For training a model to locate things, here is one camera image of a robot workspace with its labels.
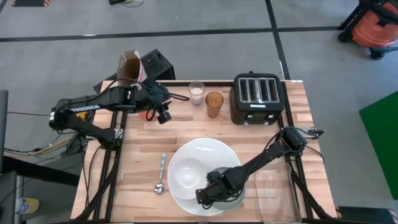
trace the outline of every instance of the wooden table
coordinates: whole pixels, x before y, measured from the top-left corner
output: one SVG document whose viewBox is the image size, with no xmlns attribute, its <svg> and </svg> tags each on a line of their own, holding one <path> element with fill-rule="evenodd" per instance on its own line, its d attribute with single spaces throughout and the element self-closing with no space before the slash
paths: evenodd
<svg viewBox="0 0 398 224">
<path fill-rule="evenodd" d="M 103 88 L 108 84 L 109 82 L 104 82 Z M 286 86 L 295 126 L 312 127 L 311 112 L 303 83 L 286 81 Z M 168 89 L 172 93 L 189 95 L 186 86 L 168 87 Z M 163 125 L 157 121 L 144 122 L 137 114 L 128 115 L 113 202 L 112 222 L 258 222 L 260 220 L 253 194 L 252 179 L 246 185 L 245 199 L 238 209 L 213 217 L 199 217 L 181 209 L 170 195 L 166 178 L 163 181 L 165 192 L 161 196 L 154 193 L 154 185 L 159 181 L 162 152 L 167 152 L 164 177 L 167 176 L 169 162 L 176 150 L 195 138 L 215 138 L 226 143 L 244 164 L 258 155 L 271 136 L 279 131 L 277 123 L 270 126 L 233 124 L 229 115 L 229 90 L 228 86 L 206 87 L 205 94 L 218 91 L 224 96 L 224 104 L 219 116 L 215 119 L 207 117 L 205 104 L 196 107 L 190 101 L 178 100 L 173 100 L 170 105 L 169 112 L 172 120 Z M 111 116 L 112 112 L 99 110 L 96 112 L 94 124 L 108 128 Z M 308 140 L 308 145 L 319 150 L 317 140 Z M 92 141 L 87 147 L 86 172 L 98 146 L 97 141 Z M 93 161 L 90 198 L 98 189 L 103 157 L 104 151 L 100 150 Z M 272 163 L 278 162 L 284 162 L 284 159 L 279 158 Z M 321 157 L 305 150 L 302 162 L 309 191 L 325 211 L 335 217 L 335 205 Z M 81 173 L 71 218 L 75 218 L 83 211 L 85 199 L 85 181 Z M 107 199 L 106 192 L 101 204 L 100 218 L 104 217 Z M 302 216 L 305 217 L 305 207 L 299 190 L 298 203 Z"/>
</svg>

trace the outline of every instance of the black floor stripe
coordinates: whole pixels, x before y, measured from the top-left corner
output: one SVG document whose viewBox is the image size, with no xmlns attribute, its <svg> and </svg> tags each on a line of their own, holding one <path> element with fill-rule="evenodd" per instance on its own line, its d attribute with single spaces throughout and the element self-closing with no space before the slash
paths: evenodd
<svg viewBox="0 0 398 224">
<path fill-rule="evenodd" d="M 338 26 L 278 28 L 279 32 L 306 32 L 306 31 L 331 31 L 331 30 L 338 30 Z"/>
<path fill-rule="evenodd" d="M 0 37 L 0 42 L 31 42 L 31 41 L 51 41 L 51 40 L 93 40 L 93 39 L 115 39 L 115 38 L 134 38 L 134 37 L 171 37 L 183 35 L 211 35 L 211 34 L 257 34 L 266 32 L 306 32 L 306 31 L 329 31 L 338 30 L 337 26 L 331 27 L 287 27 L 277 28 L 252 28 L 252 29 L 220 29 L 220 30 L 187 30 L 170 32 L 141 32 L 125 34 L 87 34 L 87 35 L 64 35 L 64 36 L 45 36 L 45 37 Z"/>
<path fill-rule="evenodd" d="M 49 36 L 49 37 L 5 37 L 0 38 L 0 42 L 27 42 L 27 41 L 50 41 L 50 40 L 91 40 L 91 39 L 115 39 L 131 37 L 170 37 L 181 35 L 210 35 L 210 34 L 255 34 L 271 32 L 271 28 L 253 29 L 217 29 L 217 30 L 187 30 L 171 32 L 141 32 L 126 34 L 93 34 L 93 35 L 68 35 L 68 36 Z"/>
<path fill-rule="evenodd" d="M 0 3 L 0 12 L 2 11 L 2 9 L 4 8 L 4 6 L 6 5 L 7 0 L 2 0 Z"/>
<path fill-rule="evenodd" d="M 31 115 L 31 116 L 46 116 L 49 117 L 49 114 L 37 114 L 37 113 L 23 113 L 23 112 L 14 112 L 14 111 L 7 111 L 9 114 L 21 114 L 21 115 Z"/>
<path fill-rule="evenodd" d="M 284 78 L 286 80 L 290 80 L 290 73 L 289 73 L 289 69 L 287 68 L 285 53 L 284 53 L 284 50 L 282 47 L 282 41 L 280 41 L 278 27 L 276 25 L 276 19 L 275 19 L 275 15 L 274 15 L 274 10 L 272 9 L 271 0 L 265 0 L 265 1 L 267 4 L 269 20 L 271 22 L 272 34 L 274 35 L 276 50 L 278 51 L 279 61 L 282 65 L 282 69 L 283 69 L 282 72 L 284 74 Z"/>
</svg>

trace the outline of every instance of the paper bag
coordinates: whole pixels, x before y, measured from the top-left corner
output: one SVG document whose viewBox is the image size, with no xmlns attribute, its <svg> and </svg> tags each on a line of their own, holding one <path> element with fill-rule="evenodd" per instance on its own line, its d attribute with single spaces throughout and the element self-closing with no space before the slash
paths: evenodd
<svg viewBox="0 0 398 224">
<path fill-rule="evenodd" d="M 124 52 L 124 55 L 120 56 L 117 74 L 118 78 L 133 78 L 139 82 L 142 82 L 147 78 L 147 74 L 137 50 L 126 51 Z M 124 87 L 132 84 L 133 82 L 129 80 L 119 81 L 119 85 Z"/>
</svg>

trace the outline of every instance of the transparent bin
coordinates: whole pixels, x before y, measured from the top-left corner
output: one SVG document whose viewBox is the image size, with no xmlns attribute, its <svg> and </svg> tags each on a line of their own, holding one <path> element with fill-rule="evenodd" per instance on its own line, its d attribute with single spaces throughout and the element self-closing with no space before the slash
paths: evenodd
<svg viewBox="0 0 398 224">
<path fill-rule="evenodd" d="M 285 162 L 266 165 L 254 174 L 253 193 L 257 216 L 264 223 L 300 223 L 302 217 L 295 199 L 290 173 Z"/>
</svg>

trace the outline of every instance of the yellow wire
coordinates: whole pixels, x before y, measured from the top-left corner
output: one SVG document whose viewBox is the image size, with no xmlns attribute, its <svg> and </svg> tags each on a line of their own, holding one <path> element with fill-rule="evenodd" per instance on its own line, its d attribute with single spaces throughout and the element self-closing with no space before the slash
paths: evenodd
<svg viewBox="0 0 398 224">
<path fill-rule="evenodd" d="M 33 154 L 30 154 L 30 155 L 28 155 L 28 156 L 10 156 L 10 157 L 12 157 L 12 158 L 26 158 L 26 157 L 31 157 L 31 156 L 36 156 L 36 155 L 41 155 L 41 154 L 43 154 L 44 152 L 47 152 L 47 151 L 49 151 L 49 150 L 51 150 L 51 149 L 53 149 L 52 151 L 54 151 L 55 149 L 55 147 L 57 147 L 57 146 L 59 146 L 59 145 L 61 145 L 61 144 L 63 144 L 63 143 L 65 143 L 65 142 L 68 142 L 68 141 L 70 141 L 72 138 L 68 138 L 68 139 L 65 139 L 65 140 L 62 140 L 62 141 L 60 141 L 60 142 L 58 142 L 58 143 L 55 143 L 54 145 L 52 145 L 52 146 L 50 146 L 50 147 L 47 147 L 47 148 L 45 148 L 45 149 L 42 149 L 42 150 L 40 150 L 40 151 L 38 151 L 38 152 L 35 152 L 35 153 L 33 153 Z"/>
</svg>

